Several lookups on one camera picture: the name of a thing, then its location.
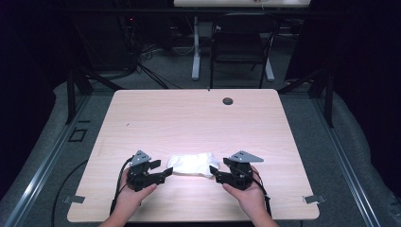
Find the grey metal table bracket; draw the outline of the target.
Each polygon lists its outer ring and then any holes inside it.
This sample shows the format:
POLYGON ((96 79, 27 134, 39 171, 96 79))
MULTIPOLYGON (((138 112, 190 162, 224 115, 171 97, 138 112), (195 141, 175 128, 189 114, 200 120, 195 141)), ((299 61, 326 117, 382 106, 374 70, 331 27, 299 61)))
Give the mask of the grey metal table bracket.
POLYGON ((304 202, 306 202, 307 204, 310 204, 310 203, 320 204, 325 201, 326 201, 326 198, 324 195, 311 195, 311 196, 304 197, 304 202))
POLYGON ((83 203, 85 200, 82 196, 66 196, 62 201, 64 203, 72 204, 72 203, 83 203))

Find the person's right hand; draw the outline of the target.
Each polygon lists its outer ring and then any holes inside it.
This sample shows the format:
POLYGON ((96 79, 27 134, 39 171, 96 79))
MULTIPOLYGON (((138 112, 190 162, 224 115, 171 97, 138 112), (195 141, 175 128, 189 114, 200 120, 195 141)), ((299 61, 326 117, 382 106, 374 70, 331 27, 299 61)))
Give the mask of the person's right hand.
POLYGON ((260 186, 259 172, 252 166, 254 182, 245 190, 236 189, 226 183, 222 187, 234 198, 237 199, 239 206, 252 221, 266 219, 270 215, 267 212, 264 193, 260 186))

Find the person's left hand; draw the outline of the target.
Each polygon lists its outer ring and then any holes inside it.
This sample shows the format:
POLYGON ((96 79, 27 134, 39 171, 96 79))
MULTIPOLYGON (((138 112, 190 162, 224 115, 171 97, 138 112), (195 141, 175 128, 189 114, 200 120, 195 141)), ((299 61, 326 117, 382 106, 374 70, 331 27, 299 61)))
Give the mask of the person's left hand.
POLYGON ((139 209, 141 202, 157 188, 156 184, 152 184, 135 192, 127 186, 128 172, 127 168, 123 171, 116 205, 113 210, 113 214, 119 220, 124 221, 128 221, 139 209))

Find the black folding chair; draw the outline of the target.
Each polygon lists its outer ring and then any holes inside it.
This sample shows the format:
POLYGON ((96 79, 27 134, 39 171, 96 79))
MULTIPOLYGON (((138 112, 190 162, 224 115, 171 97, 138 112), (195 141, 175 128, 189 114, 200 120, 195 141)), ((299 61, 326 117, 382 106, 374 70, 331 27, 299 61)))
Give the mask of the black folding chair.
POLYGON ((280 23, 271 14, 227 13, 212 23, 209 87, 214 87, 216 63, 261 65, 258 87, 266 73, 268 57, 280 23))

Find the white desk leg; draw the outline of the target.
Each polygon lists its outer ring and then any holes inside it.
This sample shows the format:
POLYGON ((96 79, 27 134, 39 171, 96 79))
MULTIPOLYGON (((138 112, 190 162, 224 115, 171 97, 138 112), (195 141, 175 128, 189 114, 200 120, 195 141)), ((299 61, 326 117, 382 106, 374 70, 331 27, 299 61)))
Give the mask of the white desk leg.
POLYGON ((200 36, 199 36, 199 20, 197 17, 194 18, 193 24, 193 35, 194 35, 194 57, 192 65, 192 75, 193 80, 198 80, 200 78, 201 69, 201 53, 200 53, 200 36))
POLYGON ((275 81, 275 76, 274 76, 273 71, 272 71, 270 60, 267 60, 266 67, 265 67, 265 72, 266 72, 267 81, 274 82, 275 81))

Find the black metal frame stand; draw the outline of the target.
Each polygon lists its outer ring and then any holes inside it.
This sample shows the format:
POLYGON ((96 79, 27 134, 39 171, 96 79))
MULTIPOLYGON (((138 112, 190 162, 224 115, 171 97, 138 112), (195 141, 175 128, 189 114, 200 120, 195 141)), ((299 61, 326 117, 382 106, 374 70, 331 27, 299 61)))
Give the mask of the black metal frame stand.
POLYGON ((310 75, 301 79, 295 79, 289 85, 278 90, 279 94, 286 94, 293 89, 301 86, 306 82, 311 82, 311 86, 307 91, 310 98, 319 98, 323 92, 324 105, 323 117, 330 128, 333 128, 332 111, 333 111, 333 97, 334 97, 334 78, 332 70, 329 68, 319 69, 310 75))
POLYGON ((114 91, 122 90, 122 87, 103 78, 101 75, 84 66, 74 65, 67 75, 67 104, 68 116, 66 125, 70 124, 77 114, 76 89, 85 96, 90 96, 94 91, 89 79, 94 79, 114 91))

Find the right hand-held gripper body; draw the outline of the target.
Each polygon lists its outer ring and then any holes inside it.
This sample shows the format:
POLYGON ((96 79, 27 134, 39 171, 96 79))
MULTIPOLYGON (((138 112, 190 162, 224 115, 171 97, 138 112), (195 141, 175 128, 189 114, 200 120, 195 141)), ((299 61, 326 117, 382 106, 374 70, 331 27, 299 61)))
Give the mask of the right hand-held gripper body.
POLYGON ((225 172, 228 175, 227 184, 239 190, 249 188, 253 182, 251 163, 262 163, 263 159, 244 150, 228 158, 234 161, 234 165, 229 167, 229 173, 225 172))

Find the aluminium floor rail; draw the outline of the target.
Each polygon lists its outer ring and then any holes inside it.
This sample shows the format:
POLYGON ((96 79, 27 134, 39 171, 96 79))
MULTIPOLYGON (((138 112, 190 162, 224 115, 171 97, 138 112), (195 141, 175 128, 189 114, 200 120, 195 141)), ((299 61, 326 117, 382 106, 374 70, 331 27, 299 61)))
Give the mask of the aluminium floor rail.
POLYGON ((77 227, 68 220, 74 196, 95 142, 99 119, 92 113, 96 98, 78 102, 73 121, 64 123, 64 102, 58 100, 22 172, 0 201, 0 227, 77 227))
POLYGON ((328 134, 328 137, 332 143, 332 146, 334 148, 334 155, 336 156, 337 162, 339 163, 343 178, 347 182, 348 188, 354 198, 354 201, 362 216, 362 219, 365 222, 366 227, 382 227, 371 203, 366 196, 364 188, 360 184, 356 172, 351 166, 351 163, 345 153, 345 149, 337 135, 336 129, 330 127, 324 117, 322 103, 315 98, 311 99, 311 103, 314 106, 319 119, 322 121, 323 128, 328 134))

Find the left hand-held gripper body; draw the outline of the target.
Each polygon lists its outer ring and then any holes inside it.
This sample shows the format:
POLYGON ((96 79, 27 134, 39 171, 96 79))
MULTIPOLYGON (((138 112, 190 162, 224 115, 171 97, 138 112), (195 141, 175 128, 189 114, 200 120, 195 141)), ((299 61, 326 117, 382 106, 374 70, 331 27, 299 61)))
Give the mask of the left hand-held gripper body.
POLYGON ((132 156, 127 179, 130 189, 138 192, 155 183, 154 176, 156 173, 149 173, 151 169, 148 168, 148 164, 150 162, 153 162, 151 157, 142 150, 138 150, 132 156))

